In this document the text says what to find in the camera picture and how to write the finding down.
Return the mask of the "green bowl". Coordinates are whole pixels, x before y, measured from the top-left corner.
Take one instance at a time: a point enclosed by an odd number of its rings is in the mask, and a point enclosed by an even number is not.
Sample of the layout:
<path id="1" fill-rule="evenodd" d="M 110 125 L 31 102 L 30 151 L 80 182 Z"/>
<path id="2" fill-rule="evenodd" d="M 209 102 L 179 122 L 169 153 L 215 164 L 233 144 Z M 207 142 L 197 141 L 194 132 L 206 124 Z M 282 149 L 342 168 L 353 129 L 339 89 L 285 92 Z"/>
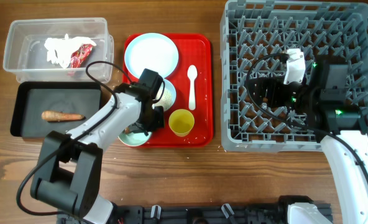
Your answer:
<path id="1" fill-rule="evenodd" d="M 136 127 L 129 127 L 130 133 L 125 134 L 124 131 L 118 136 L 119 140 L 130 147 L 137 147 L 145 144 L 150 137 L 152 132 L 143 132 Z"/>

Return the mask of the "blue bowl with rice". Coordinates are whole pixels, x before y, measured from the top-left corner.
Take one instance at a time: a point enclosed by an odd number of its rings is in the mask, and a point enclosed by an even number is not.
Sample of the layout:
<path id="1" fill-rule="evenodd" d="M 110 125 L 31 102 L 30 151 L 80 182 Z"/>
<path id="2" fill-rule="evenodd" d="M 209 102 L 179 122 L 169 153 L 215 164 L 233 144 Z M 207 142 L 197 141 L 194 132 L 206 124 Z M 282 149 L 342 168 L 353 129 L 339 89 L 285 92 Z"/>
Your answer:
<path id="1" fill-rule="evenodd" d="M 156 99 L 160 99 L 159 102 L 154 103 L 152 105 L 153 108 L 155 108 L 156 106 L 162 106 L 164 111 L 169 110 L 173 104 L 175 103 L 176 100 L 176 90 L 175 87 L 173 86 L 173 84 L 169 81 L 169 80 L 164 80 L 165 86 L 161 85 Z"/>

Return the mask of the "yellow plastic cup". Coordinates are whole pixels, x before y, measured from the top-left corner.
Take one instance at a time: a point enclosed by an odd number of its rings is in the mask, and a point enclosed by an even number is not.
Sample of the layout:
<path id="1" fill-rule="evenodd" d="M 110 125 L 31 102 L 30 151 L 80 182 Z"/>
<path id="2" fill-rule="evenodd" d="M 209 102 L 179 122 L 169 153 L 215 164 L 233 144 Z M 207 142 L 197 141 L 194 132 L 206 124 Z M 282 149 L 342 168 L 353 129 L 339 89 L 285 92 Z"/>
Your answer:
<path id="1" fill-rule="evenodd" d="M 168 119 L 168 126 L 176 136 L 185 137 L 193 129 L 195 118 L 193 114 L 184 109 L 175 110 Z"/>

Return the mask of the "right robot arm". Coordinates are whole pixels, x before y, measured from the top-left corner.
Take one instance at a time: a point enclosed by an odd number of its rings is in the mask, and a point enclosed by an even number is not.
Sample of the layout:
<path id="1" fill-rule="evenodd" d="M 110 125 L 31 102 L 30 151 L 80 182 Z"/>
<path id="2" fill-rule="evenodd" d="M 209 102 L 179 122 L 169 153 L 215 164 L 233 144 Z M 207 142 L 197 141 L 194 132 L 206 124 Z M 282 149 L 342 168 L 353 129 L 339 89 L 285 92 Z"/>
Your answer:
<path id="1" fill-rule="evenodd" d="M 244 75 L 250 100 L 258 109 L 290 106 L 306 115 L 306 123 L 288 121 L 313 131 L 326 156 L 336 186 L 344 223 L 368 223 L 368 136 L 360 107 L 346 103 L 348 63 L 340 57 L 315 58 L 309 82 L 305 61 L 279 54 L 286 63 L 283 80 Z"/>

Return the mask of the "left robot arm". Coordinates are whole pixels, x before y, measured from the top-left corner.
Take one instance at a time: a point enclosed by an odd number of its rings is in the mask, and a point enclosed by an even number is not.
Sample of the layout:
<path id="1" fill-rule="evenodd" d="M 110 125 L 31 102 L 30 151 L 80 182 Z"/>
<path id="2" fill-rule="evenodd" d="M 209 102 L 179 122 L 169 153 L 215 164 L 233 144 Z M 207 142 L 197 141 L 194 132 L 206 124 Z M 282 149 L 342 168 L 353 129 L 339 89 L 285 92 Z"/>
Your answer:
<path id="1" fill-rule="evenodd" d="M 37 165 L 17 189 L 17 206 L 33 216 L 51 214 L 23 205 L 22 191 L 30 182 L 31 197 L 55 207 L 54 215 L 85 223 L 120 223 L 117 205 L 99 194 L 103 154 L 125 130 L 149 136 L 164 127 L 163 108 L 156 106 L 164 88 L 157 72 L 144 69 L 137 82 L 116 87 L 109 101 L 83 124 L 65 134 L 50 132 Z"/>

